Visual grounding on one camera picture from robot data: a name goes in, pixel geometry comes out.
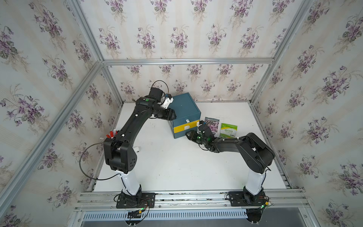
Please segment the yellow drawer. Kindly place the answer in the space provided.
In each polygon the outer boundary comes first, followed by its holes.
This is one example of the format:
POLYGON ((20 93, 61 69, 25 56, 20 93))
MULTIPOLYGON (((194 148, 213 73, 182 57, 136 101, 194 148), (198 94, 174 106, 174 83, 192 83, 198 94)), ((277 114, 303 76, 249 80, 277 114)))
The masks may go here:
POLYGON ((174 127, 174 134, 179 133, 179 132, 183 132, 183 131, 186 131, 186 130, 189 130, 189 129, 193 129, 195 127, 198 127, 198 125, 199 125, 199 120, 179 125, 177 127, 174 127))

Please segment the teal drawer cabinet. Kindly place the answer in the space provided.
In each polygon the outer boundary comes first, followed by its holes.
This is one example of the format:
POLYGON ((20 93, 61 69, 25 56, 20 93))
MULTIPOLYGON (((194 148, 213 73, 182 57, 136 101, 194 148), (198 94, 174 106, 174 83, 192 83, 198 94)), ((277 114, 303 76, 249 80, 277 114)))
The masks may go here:
POLYGON ((177 118, 169 122, 172 133, 174 135, 174 127, 186 124, 186 119, 190 122, 200 120, 201 111, 191 97, 190 93, 184 93, 174 96, 174 101, 169 105, 176 113, 177 118))

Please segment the pink flower seed bag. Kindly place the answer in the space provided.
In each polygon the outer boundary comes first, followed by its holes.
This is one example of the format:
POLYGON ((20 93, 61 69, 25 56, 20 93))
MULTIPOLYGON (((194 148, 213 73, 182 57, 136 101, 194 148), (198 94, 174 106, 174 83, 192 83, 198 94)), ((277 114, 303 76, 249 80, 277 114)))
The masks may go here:
POLYGON ((216 118, 205 117, 205 123, 211 129, 213 134, 216 134, 219 129, 220 120, 216 118))

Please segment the green seed bag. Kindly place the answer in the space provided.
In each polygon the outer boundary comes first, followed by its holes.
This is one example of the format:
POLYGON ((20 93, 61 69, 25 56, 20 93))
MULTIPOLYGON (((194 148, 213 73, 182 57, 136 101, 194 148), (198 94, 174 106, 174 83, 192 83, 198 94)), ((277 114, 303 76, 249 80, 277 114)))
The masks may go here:
POLYGON ((235 138, 237 129, 237 125, 222 123, 220 128, 220 136, 223 138, 235 138))

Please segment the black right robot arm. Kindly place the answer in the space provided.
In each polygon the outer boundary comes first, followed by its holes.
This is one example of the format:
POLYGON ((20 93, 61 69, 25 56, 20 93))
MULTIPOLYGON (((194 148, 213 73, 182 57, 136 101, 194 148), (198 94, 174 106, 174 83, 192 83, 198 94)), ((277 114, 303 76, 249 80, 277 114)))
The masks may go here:
POLYGON ((236 138, 215 137, 210 127, 203 122, 197 130, 186 132, 185 136, 189 141, 203 146, 202 149, 206 151, 239 153, 250 169, 243 199, 247 204, 252 204, 265 197, 263 183, 275 154, 256 134, 250 132, 236 138))

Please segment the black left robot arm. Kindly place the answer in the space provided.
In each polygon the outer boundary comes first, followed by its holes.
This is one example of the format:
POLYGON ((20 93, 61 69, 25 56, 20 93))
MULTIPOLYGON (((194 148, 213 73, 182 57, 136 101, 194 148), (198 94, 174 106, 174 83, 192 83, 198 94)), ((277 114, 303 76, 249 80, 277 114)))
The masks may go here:
POLYGON ((134 110, 121 130, 111 132, 104 141, 105 163, 118 174, 124 186, 122 193, 132 199, 139 199, 141 185, 132 170, 136 166, 137 154, 134 142, 145 122, 153 115, 157 119, 171 121, 176 118, 175 111, 169 108, 174 99, 167 95, 160 104, 149 96, 139 98, 134 110))

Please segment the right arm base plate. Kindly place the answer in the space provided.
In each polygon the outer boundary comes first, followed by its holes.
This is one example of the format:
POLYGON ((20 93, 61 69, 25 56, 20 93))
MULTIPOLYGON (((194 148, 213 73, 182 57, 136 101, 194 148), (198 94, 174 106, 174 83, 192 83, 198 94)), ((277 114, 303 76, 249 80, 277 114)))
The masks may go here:
POLYGON ((232 207, 265 208, 269 204, 269 197, 263 191, 257 195, 252 195, 248 191, 228 192, 226 199, 230 201, 232 207))

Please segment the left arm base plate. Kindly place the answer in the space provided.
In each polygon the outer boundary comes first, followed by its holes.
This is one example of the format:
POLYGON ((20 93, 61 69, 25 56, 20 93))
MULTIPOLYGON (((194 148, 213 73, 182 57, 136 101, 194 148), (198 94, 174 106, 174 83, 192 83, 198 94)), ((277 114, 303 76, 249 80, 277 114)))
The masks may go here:
POLYGON ((121 193, 114 197, 117 209, 126 208, 154 208, 155 193, 142 193, 139 196, 131 196, 121 193))

